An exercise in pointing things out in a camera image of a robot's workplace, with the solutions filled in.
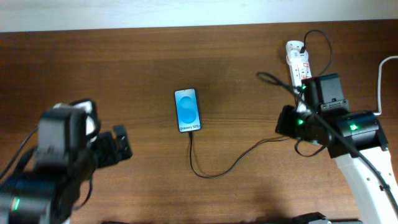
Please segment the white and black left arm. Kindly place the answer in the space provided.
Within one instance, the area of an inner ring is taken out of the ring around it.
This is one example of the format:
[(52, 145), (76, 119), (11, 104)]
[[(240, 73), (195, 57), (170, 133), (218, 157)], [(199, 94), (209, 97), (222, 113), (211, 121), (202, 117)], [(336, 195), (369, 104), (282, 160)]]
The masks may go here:
[(38, 143), (25, 152), (1, 184), (1, 223), (69, 223), (84, 182), (132, 157), (123, 125), (102, 133), (91, 99), (44, 111), (33, 130)]

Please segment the blue Samsung Galaxy smartphone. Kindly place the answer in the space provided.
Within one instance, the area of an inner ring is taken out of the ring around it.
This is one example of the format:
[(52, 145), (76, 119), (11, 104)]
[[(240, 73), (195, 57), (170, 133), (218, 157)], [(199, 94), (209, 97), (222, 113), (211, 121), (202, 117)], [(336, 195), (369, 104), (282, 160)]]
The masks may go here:
[(201, 130), (201, 119), (194, 88), (174, 92), (177, 123), (180, 133)]

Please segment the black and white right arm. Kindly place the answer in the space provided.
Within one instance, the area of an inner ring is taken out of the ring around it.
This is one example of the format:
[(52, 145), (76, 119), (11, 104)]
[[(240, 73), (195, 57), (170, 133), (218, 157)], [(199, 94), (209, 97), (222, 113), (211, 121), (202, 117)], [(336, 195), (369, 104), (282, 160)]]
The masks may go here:
[(305, 106), (283, 107), (276, 133), (328, 150), (355, 197), (363, 223), (397, 223), (397, 182), (388, 141), (371, 111), (352, 112), (337, 74), (276, 81)]

